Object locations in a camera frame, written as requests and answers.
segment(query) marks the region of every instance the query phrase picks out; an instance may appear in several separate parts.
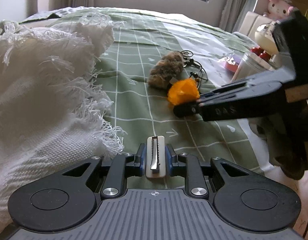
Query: crosshair marking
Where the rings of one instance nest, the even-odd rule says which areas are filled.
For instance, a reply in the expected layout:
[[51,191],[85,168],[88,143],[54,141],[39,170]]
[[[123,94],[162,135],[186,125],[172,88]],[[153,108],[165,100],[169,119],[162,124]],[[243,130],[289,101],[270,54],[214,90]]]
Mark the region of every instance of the crosshair marking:
[[159,194],[161,194],[161,193],[158,193],[157,191],[153,191],[152,193],[150,193],[151,195],[153,195],[153,196],[158,196]]

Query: brown furry toy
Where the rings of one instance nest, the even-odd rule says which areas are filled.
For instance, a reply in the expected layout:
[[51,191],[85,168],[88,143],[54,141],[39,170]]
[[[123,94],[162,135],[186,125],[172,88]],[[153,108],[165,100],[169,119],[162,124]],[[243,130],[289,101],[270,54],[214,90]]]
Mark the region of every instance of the brown furry toy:
[[147,83],[154,88],[167,89],[170,80],[177,79],[183,67],[183,55],[178,51],[169,52],[150,70]]

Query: beige furniture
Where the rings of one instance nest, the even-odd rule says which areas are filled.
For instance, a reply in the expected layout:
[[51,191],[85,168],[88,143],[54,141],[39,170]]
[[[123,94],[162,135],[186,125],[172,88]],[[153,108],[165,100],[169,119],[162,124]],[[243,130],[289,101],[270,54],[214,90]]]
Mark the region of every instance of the beige furniture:
[[256,29],[260,25],[267,24],[270,22],[272,22],[272,20],[267,17],[264,17],[254,12],[248,12],[238,32],[248,36],[252,40],[255,40],[254,35]]

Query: green bedsheet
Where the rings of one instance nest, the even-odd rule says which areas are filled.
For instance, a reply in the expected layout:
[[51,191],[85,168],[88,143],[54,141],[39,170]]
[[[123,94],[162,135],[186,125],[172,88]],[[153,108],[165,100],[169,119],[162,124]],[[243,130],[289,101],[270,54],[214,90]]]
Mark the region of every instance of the green bedsheet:
[[[164,23],[201,33],[196,39],[199,41],[197,46],[201,42],[208,42],[208,35],[224,47],[243,55],[251,46],[248,41],[192,20],[185,22],[171,19],[170,15],[131,9],[85,9],[64,16],[56,23],[76,21],[93,10],[109,15],[114,21],[125,21],[123,28],[114,31],[114,44],[100,56],[100,62],[96,65],[98,70],[102,70],[97,84],[102,84],[102,89],[114,102],[111,113],[105,118],[126,132],[124,152],[136,153],[139,144],[146,142],[148,137],[163,135],[165,142],[171,143],[176,153],[187,152],[205,161],[219,156],[261,172],[251,144],[237,120],[203,122],[200,116],[179,119],[174,116],[166,93],[149,88],[146,83],[150,69],[163,55],[171,50],[188,49],[180,46],[176,36],[168,31]],[[184,33],[184,39],[187,39],[187,33]],[[221,58],[213,54],[203,56],[211,64]],[[187,78],[190,71],[190,68],[183,71],[182,77]],[[214,85],[208,82],[201,86],[200,91],[208,92],[213,88]],[[183,178],[150,181],[145,177],[133,177],[129,179],[128,186],[165,188],[179,187],[183,183]]]

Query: bed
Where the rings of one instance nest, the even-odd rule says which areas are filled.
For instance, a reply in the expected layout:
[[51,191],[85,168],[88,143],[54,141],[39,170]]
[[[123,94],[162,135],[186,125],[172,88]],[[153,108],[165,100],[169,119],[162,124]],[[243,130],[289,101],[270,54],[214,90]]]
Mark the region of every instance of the bed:
[[[96,83],[102,85],[102,90],[114,102],[105,118],[112,126],[120,126],[125,131],[125,153],[136,153],[140,143],[146,142],[148,137],[163,135],[176,153],[194,154],[203,161],[218,156],[260,174],[273,168],[268,162],[266,142],[250,130],[247,120],[204,122],[200,116],[178,119],[166,93],[149,88],[146,83],[150,69],[163,55],[171,50],[191,50],[209,78],[200,91],[211,91],[232,78],[218,61],[233,53],[243,56],[255,45],[251,39],[184,15],[122,8],[65,8],[34,15],[26,24],[31,27],[78,21],[81,16],[95,11],[109,15],[113,21],[125,22],[124,27],[114,31],[113,45],[96,65],[99,71]],[[182,78],[189,77],[190,71],[193,70],[186,68]],[[143,176],[128,180],[128,187],[133,188],[183,185],[181,177],[149,180]]]

